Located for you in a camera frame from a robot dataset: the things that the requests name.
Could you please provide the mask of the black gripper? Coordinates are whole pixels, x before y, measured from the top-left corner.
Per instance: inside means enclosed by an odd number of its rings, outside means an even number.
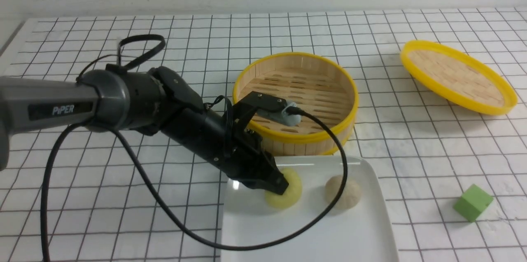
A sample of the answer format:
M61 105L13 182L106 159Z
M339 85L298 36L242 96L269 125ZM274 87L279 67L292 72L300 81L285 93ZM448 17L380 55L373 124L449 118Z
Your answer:
M283 195L289 183L272 163L270 154L262 149L261 136L229 131L223 118L213 110L196 112L175 103L164 103L159 108L159 130L228 178L249 189Z

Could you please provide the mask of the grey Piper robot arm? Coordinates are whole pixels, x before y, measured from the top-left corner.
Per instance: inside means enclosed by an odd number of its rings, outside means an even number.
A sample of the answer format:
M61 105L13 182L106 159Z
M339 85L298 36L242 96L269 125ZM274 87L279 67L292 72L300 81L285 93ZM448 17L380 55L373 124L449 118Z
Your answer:
M282 195L289 186L273 155L262 149L262 137L245 130L256 112L284 110L277 98L252 93L220 116L165 67L120 74L96 69L77 82L2 76L0 85L2 170L12 136L79 124L92 132L160 132L250 189Z

